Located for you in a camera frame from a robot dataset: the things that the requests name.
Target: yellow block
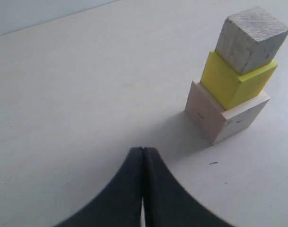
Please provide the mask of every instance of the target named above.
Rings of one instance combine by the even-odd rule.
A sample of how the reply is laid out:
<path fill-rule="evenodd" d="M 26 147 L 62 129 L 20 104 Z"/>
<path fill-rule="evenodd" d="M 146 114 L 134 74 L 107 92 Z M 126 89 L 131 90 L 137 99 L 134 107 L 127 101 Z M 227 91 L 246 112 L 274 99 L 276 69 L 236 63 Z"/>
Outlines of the yellow block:
<path fill-rule="evenodd" d="M 259 95 L 276 68 L 277 63 L 271 61 L 259 69 L 239 75 L 215 51 L 211 51 L 201 83 L 228 110 Z"/>

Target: block tower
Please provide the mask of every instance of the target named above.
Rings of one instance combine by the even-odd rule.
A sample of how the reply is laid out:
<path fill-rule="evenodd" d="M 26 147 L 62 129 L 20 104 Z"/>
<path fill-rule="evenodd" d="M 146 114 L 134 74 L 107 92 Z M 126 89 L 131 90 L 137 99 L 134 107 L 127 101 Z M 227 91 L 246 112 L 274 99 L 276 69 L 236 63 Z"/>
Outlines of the block tower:
<path fill-rule="evenodd" d="M 185 111 L 215 144 L 249 127 L 269 101 L 263 87 L 288 27 L 260 7 L 229 16 Z"/>

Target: wall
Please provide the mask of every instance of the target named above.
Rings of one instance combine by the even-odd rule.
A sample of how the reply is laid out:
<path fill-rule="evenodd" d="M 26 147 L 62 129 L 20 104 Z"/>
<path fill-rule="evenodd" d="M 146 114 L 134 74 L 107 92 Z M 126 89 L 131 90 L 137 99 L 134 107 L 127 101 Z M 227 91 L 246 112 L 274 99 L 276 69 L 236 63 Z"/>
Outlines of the wall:
<path fill-rule="evenodd" d="M 0 35 L 116 0 L 0 0 Z"/>

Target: light wooden block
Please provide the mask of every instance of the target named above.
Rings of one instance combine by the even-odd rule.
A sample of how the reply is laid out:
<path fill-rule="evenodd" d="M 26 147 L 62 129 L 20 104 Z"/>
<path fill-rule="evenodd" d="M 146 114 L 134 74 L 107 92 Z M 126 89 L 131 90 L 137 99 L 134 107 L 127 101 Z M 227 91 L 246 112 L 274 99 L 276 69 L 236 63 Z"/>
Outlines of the light wooden block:
<path fill-rule="evenodd" d="M 272 61 L 257 70 L 239 75 L 217 53 L 211 51 L 201 83 L 226 110 L 229 110 L 257 96 L 276 67 L 277 63 Z"/>
<path fill-rule="evenodd" d="M 201 128 L 211 144 L 249 127 L 269 101 L 265 92 L 225 110 L 201 83 L 192 83 L 185 111 Z"/>
<path fill-rule="evenodd" d="M 255 7 L 229 16 L 215 51 L 243 75 L 269 64 L 288 35 L 288 27 Z"/>

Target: cube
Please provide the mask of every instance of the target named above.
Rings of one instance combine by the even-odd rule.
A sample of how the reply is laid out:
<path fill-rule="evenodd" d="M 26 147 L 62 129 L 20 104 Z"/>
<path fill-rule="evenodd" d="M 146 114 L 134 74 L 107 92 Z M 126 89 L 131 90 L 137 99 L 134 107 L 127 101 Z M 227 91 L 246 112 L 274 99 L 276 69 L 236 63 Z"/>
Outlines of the cube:
<path fill-rule="evenodd" d="M 234 71 L 217 53 L 209 53 L 202 85 L 229 110 L 257 96 L 277 67 L 275 61 L 244 75 Z"/>
<path fill-rule="evenodd" d="M 288 27 L 260 7 L 229 16 L 215 52 L 238 74 L 269 64 L 288 35 Z"/>
<path fill-rule="evenodd" d="M 211 144 L 249 127 L 269 101 L 265 92 L 225 110 L 201 83 L 192 83 L 185 111 L 196 122 Z"/>

